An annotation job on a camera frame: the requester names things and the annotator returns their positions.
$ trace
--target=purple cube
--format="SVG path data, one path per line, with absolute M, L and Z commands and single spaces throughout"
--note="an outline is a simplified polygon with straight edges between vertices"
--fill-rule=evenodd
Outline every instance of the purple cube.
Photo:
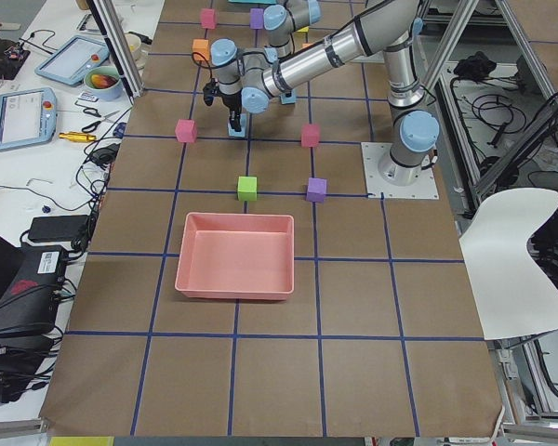
M 323 203 L 326 197 L 326 180 L 323 178 L 308 178 L 306 201 Z
M 253 30 L 264 28 L 264 9 L 260 7 L 250 9 L 250 28 Z

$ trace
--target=screwdriver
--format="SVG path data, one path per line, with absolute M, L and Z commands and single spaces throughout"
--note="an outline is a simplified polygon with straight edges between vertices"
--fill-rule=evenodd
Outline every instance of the screwdriver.
M 68 139 L 69 141 L 72 142 L 90 142 L 90 141 L 95 141 L 97 139 L 95 135 L 90 135 L 81 132 L 60 133 L 59 137 L 62 139 Z

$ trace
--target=rectangular container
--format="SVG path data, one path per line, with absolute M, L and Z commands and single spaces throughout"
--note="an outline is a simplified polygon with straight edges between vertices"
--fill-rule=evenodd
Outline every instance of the rectangular container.
M 294 218 L 191 212 L 176 289 L 188 297 L 287 299 L 294 291 Z

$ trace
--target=white chair seat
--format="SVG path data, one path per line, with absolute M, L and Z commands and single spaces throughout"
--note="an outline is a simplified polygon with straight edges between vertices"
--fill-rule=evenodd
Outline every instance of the white chair seat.
M 461 236 L 485 339 L 558 329 L 558 290 L 526 247 L 557 207 L 554 190 L 498 192 L 484 200 Z

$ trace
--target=white label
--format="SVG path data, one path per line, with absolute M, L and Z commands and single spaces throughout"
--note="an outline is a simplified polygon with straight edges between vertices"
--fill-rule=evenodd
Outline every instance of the white label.
M 37 274 L 51 274 L 52 272 L 56 272 L 57 265 L 58 265 L 58 251 L 43 253 L 41 255 L 41 260 L 39 261 L 39 268 L 37 269 Z

